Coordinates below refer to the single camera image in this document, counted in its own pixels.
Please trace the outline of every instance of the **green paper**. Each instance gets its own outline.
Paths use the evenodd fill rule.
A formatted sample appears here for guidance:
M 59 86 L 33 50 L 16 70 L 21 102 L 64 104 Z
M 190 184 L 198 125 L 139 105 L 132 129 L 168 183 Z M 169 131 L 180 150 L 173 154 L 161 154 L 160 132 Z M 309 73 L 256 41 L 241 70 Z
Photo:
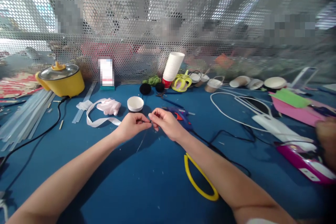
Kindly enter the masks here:
M 304 108 L 310 104 L 309 100 L 297 94 L 294 94 L 288 89 L 278 90 L 275 94 L 270 94 L 270 96 L 273 96 L 295 108 Z

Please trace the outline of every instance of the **black pom pom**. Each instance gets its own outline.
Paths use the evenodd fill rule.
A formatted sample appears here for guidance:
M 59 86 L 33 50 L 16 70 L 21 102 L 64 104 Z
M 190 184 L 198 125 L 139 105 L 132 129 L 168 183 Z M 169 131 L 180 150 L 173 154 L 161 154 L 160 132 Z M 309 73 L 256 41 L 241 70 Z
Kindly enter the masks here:
M 140 86 L 140 93 L 148 95 L 152 91 L 152 87 L 148 83 L 144 83 Z
M 163 83 L 158 83 L 155 85 L 155 89 L 157 92 L 162 93 L 165 90 L 165 85 Z

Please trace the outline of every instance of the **metal mesh wall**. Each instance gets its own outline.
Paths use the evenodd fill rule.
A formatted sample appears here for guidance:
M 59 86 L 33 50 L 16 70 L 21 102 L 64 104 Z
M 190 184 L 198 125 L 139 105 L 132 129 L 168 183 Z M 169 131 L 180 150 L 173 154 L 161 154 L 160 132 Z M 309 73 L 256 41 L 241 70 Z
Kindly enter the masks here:
M 180 51 L 183 69 L 227 78 L 291 80 L 312 66 L 314 81 L 332 82 L 335 8 L 333 0 L 0 0 L 0 77 L 56 59 L 98 79 L 98 57 L 108 56 L 117 79 L 140 81 Z

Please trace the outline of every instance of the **small basket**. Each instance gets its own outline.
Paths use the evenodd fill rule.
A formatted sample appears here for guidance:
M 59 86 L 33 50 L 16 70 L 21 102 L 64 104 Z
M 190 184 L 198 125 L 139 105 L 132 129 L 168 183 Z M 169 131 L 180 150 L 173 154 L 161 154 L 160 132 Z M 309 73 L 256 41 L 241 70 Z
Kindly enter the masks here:
M 205 86 L 205 91 L 209 92 L 209 93 L 213 93 L 215 92 L 218 88 L 220 88 L 223 85 L 223 81 L 224 81 L 225 77 L 224 76 L 216 76 L 210 80 L 208 80 L 208 82 L 206 83 Z

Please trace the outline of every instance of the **lid knob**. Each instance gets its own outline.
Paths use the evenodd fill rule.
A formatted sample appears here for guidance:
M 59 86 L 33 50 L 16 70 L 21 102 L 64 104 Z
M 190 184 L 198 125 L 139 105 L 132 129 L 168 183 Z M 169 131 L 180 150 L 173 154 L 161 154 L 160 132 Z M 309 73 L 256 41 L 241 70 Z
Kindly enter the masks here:
M 61 71 L 65 69 L 65 65 L 60 65 L 58 61 L 55 61 L 55 66 L 52 66 L 51 68 L 55 71 Z

